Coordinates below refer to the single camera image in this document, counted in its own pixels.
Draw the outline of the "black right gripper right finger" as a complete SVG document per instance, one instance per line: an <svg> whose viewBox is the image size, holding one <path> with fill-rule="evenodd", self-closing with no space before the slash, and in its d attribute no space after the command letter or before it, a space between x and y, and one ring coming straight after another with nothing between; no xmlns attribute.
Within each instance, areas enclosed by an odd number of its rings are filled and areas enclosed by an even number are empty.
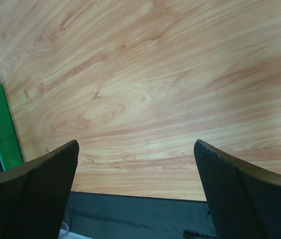
<svg viewBox="0 0 281 239"><path fill-rule="evenodd" d="M219 239L281 239L281 175L197 140L194 157Z"/></svg>

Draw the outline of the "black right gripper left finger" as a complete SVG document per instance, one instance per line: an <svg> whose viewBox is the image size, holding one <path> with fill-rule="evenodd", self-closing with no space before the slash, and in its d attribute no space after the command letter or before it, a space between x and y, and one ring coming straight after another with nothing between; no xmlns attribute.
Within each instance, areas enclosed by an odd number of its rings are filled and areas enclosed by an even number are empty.
<svg viewBox="0 0 281 239"><path fill-rule="evenodd" d="M78 164L79 144L0 172L0 239L56 239Z"/></svg>

